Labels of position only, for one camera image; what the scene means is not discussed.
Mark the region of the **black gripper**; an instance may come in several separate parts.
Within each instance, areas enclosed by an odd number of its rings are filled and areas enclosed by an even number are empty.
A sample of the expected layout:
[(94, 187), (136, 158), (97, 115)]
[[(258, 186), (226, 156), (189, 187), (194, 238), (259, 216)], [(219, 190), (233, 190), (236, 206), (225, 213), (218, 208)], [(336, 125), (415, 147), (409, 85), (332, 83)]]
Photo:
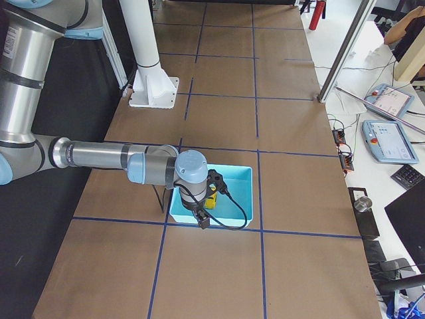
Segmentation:
[(192, 212), (201, 229), (210, 227), (210, 215), (204, 210), (204, 201), (195, 203), (183, 200), (183, 207)]

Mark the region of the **person forearm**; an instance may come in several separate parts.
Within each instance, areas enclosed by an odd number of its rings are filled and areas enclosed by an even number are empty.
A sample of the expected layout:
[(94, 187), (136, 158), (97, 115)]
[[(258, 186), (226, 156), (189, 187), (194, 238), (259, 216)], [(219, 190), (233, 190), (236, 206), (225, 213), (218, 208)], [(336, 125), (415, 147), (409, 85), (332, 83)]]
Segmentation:
[(418, 6), (411, 10), (387, 32), (384, 37), (384, 44), (389, 46), (399, 41), (406, 34), (407, 26), (409, 26), (414, 19), (422, 16), (424, 16), (424, 6)]

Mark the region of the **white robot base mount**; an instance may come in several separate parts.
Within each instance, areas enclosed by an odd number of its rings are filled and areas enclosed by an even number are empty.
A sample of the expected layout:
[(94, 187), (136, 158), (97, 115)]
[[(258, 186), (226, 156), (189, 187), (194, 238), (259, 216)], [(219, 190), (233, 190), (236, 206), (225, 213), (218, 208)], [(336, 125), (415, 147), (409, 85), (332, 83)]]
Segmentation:
[(178, 77), (169, 77), (159, 64), (137, 68), (129, 105), (136, 108), (171, 109), (179, 87)]

